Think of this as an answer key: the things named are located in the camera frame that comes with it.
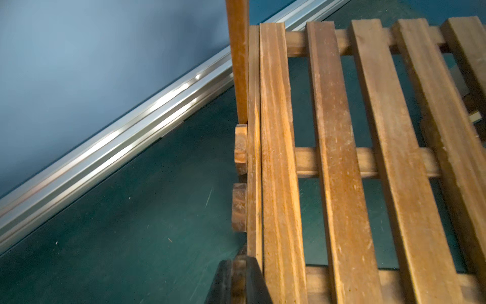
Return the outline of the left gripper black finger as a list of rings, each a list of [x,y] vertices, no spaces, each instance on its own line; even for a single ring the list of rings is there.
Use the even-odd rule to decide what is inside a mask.
[[[205,303],[272,303],[257,259],[239,255],[219,263]]]

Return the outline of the brown wooden slatted shelf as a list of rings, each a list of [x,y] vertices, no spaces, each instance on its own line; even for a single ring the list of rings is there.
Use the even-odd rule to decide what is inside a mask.
[[[485,25],[251,25],[227,1],[232,226],[272,303],[483,303]]]

